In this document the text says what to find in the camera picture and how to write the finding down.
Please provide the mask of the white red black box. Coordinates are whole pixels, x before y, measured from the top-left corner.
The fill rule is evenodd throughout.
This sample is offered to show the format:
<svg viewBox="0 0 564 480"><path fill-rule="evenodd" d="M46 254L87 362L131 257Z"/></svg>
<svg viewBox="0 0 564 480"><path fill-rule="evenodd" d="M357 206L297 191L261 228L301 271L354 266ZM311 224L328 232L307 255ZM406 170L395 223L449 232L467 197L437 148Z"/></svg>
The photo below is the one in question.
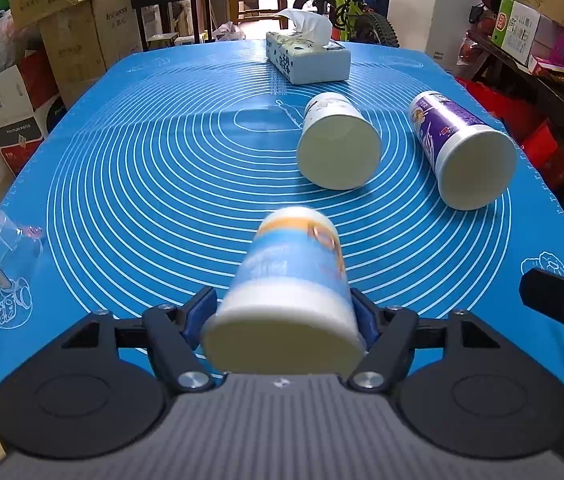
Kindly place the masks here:
<svg viewBox="0 0 564 480"><path fill-rule="evenodd" d="M0 155L19 174L66 114L47 53L39 50L0 73Z"/></svg>

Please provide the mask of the wooden chair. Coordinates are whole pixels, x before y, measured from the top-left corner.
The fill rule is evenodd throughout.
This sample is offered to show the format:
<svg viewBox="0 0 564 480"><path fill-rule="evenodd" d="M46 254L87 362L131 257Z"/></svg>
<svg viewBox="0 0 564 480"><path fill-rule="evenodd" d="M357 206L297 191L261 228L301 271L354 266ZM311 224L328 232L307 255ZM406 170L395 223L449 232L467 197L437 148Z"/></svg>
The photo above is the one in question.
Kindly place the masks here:
<svg viewBox="0 0 564 480"><path fill-rule="evenodd" d="M235 25L263 20L278 21L280 29L288 29L289 19L280 16L279 13L288 8L288 0L274 0L276 8L262 9L260 0L227 0L227 12L229 21Z"/></svg>

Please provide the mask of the plastic bag by wall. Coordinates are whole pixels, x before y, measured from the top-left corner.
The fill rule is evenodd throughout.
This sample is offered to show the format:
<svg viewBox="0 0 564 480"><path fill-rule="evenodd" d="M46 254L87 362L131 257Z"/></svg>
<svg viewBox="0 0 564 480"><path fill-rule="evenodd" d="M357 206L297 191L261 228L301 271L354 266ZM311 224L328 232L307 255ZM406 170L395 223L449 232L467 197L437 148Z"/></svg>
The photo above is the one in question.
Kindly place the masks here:
<svg viewBox="0 0 564 480"><path fill-rule="evenodd" d="M11 10L0 11L0 73L20 62L27 51L37 50L39 44L37 24L17 28Z"/></svg>

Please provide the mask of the tall brown cardboard box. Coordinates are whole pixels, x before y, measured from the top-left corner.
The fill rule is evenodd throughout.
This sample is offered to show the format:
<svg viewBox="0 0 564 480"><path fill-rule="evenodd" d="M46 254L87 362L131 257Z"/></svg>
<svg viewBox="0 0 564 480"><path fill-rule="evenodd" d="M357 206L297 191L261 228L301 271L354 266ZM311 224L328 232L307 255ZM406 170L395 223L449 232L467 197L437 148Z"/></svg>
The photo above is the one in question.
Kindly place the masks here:
<svg viewBox="0 0 564 480"><path fill-rule="evenodd" d="M107 70L142 50L131 0L88 0L39 22L60 96L72 107Z"/></svg>

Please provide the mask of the blue silicone baking mat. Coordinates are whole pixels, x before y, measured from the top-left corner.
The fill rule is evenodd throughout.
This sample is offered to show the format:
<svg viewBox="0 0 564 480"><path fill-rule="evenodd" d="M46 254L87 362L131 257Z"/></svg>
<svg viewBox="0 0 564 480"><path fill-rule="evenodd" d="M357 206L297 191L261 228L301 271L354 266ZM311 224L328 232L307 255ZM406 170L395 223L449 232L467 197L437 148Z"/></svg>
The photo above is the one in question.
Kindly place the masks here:
<svg viewBox="0 0 564 480"><path fill-rule="evenodd" d="M0 292L0 380L93 310L117 318L225 292L260 222L307 206L339 233L352 286L430 318L475 312L564 382L564 326L525 308L521 274L564 275L564 212L527 159L476 211L446 206L412 132L416 94L482 107L427 55L354 44L334 91L378 131L363 188L327 191L296 166L308 101L259 41L135 54L54 128L1 203L43 232L23 284Z"/></svg>

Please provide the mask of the purple white paper cup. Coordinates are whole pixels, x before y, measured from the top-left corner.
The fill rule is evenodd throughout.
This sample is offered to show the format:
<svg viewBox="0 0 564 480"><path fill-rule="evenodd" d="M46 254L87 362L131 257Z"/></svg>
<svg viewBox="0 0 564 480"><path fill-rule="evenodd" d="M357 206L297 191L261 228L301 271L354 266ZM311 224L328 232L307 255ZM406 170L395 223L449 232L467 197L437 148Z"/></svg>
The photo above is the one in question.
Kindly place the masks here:
<svg viewBox="0 0 564 480"><path fill-rule="evenodd" d="M436 91L413 99L410 119L446 206L476 210L506 191L517 162L516 144L507 133Z"/></svg>

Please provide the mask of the white chest freezer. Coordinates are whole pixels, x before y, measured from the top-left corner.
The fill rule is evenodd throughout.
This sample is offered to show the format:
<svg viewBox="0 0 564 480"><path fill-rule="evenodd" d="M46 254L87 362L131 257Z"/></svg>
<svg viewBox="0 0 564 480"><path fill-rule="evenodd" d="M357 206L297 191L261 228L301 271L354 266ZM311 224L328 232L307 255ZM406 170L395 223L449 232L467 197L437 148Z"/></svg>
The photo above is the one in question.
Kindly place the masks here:
<svg viewBox="0 0 564 480"><path fill-rule="evenodd" d="M454 74L457 55L468 29L469 13L481 0L434 0L425 53Z"/></svg>

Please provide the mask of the white grey patterned paper cup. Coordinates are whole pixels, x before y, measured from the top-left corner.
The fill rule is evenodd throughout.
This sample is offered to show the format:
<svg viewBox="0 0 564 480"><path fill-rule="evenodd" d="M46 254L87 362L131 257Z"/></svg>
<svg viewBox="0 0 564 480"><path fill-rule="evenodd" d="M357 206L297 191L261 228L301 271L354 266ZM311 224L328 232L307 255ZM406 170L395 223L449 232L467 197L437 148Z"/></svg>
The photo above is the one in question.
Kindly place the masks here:
<svg viewBox="0 0 564 480"><path fill-rule="evenodd" d="M381 136L345 96L323 92L309 101L296 152L307 180L328 190L359 188L373 176L381 154Z"/></svg>

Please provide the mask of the white tissue box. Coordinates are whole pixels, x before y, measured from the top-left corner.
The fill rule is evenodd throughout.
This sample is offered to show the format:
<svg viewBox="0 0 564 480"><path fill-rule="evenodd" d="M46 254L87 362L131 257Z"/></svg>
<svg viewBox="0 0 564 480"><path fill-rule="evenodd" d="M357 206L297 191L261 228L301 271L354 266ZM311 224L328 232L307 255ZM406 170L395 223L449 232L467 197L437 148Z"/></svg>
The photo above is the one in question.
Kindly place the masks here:
<svg viewBox="0 0 564 480"><path fill-rule="evenodd" d="M332 40L333 25L328 18L295 9L285 9L276 16L292 22L294 31L267 32L265 54L291 84L323 84L349 78L351 53Z"/></svg>

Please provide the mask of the blue orange paper cup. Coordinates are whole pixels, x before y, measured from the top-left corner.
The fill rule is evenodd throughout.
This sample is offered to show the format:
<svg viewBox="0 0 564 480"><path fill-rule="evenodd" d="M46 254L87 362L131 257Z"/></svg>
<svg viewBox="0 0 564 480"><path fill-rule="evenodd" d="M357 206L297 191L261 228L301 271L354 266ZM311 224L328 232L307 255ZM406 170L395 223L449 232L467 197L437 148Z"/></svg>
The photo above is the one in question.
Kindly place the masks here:
<svg viewBox="0 0 564 480"><path fill-rule="evenodd" d="M265 217L201 330L201 348L223 372L350 375L367 345L324 214L286 207Z"/></svg>

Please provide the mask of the green white carton box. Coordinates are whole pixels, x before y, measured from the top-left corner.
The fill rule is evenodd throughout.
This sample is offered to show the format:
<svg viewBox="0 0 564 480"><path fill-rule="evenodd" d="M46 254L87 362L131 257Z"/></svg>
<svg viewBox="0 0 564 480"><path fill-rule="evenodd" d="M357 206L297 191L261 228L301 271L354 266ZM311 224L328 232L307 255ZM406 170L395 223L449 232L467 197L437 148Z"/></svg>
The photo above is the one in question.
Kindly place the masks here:
<svg viewBox="0 0 564 480"><path fill-rule="evenodd" d="M541 13L516 0L501 0L495 20L492 44L527 65L541 21Z"/></svg>

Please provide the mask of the green children's bicycle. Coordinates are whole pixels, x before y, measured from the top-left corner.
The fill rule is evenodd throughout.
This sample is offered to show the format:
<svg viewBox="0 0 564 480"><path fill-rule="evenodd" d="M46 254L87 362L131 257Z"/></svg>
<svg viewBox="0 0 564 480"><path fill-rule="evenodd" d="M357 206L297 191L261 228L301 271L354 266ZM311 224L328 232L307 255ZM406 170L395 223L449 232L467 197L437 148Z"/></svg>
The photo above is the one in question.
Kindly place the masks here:
<svg viewBox="0 0 564 480"><path fill-rule="evenodd" d="M295 0L293 8L327 16L338 40L400 47L393 25L365 0Z"/></svg>

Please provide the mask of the clear plastic cup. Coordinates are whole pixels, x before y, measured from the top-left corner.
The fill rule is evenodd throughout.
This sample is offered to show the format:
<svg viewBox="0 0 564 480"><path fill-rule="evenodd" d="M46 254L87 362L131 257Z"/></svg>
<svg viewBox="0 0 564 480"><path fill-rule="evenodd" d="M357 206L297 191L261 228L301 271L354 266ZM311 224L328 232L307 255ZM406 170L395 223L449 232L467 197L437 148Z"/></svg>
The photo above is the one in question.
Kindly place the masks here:
<svg viewBox="0 0 564 480"><path fill-rule="evenodd" d="M15 292L39 271L46 231L24 226L0 210L0 292Z"/></svg>

